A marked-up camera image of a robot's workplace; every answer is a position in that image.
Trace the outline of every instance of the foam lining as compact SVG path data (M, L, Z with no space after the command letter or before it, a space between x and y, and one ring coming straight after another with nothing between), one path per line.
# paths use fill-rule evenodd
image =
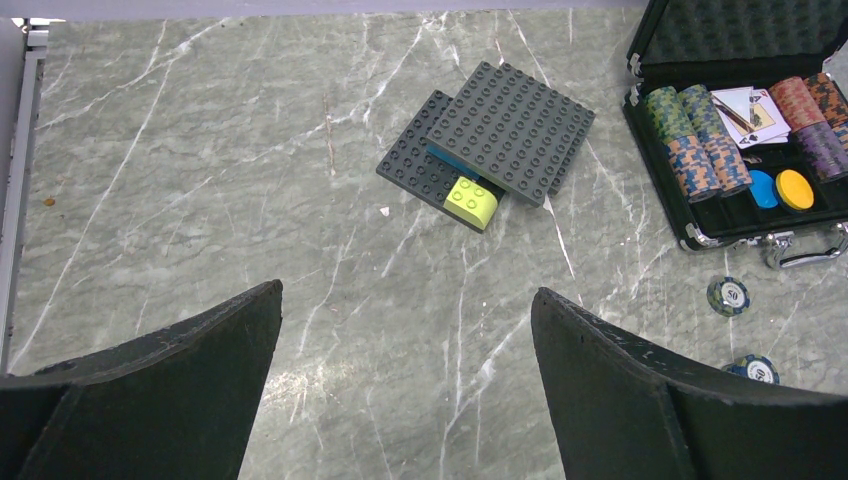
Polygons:
M820 55L848 29L848 0L669 0L643 64Z

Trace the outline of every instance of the playing card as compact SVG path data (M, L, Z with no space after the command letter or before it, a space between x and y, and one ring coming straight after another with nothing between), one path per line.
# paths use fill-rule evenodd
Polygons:
M767 90L754 90L751 95L750 123L754 127L753 132L747 132L742 125L739 125L721 111L719 111L719 116L721 116L727 131L740 149L766 142L786 143L788 141L788 139L782 140L781 137L787 137L790 130L789 125L783 119Z
M713 90L712 93L718 97L728 108L738 113L745 121L751 121L751 97L754 95L754 87L729 88L727 90Z

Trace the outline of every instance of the case handle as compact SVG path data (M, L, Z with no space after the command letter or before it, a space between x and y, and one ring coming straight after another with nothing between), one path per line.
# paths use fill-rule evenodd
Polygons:
M791 232L784 234L770 233L766 241L771 245L771 250L766 255L766 263L774 269L785 269L801 267L835 260L848 250L848 223L838 223L834 226L837 238L832 247L821 253L804 253L800 255L786 256L787 250L792 246Z

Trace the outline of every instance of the poker chip case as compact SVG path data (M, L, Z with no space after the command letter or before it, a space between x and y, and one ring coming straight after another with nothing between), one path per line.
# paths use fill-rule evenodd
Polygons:
M739 243L768 247L766 261L788 268L826 261L848 249L848 179L821 183L795 142L756 145L746 157L772 177L791 168L810 179L815 204L804 212L760 209L748 191L689 203L649 119L645 96L673 86L710 90L769 88L807 78L848 40L848 0L651 0L628 51L637 78L624 116L680 245L690 251ZM832 230L824 252L790 251L806 230Z

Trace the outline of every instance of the chip stack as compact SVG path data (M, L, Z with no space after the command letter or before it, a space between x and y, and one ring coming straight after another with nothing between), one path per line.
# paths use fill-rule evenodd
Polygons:
M845 97L826 73L813 75L804 80L804 84L842 144L842 148L848 152L848 102L845 101Z
M822 182L848 176L848 154L826 122L798 130L795 138Z
M804 81L800 77L787 78L772 86L769 93L819 180L831 182L848 176L848 154ZM824 102L826 111L837 113L831 108L831 97Z
M710 159L721 185L721 196L727 197L747 190L754 181L736 142L727 133L713 105L709 90L703 85L693 85L681 91L678 97Z
M674 88L654 90L646 97L645 106L689 203L706 200L721 191L710 158L698 141Z

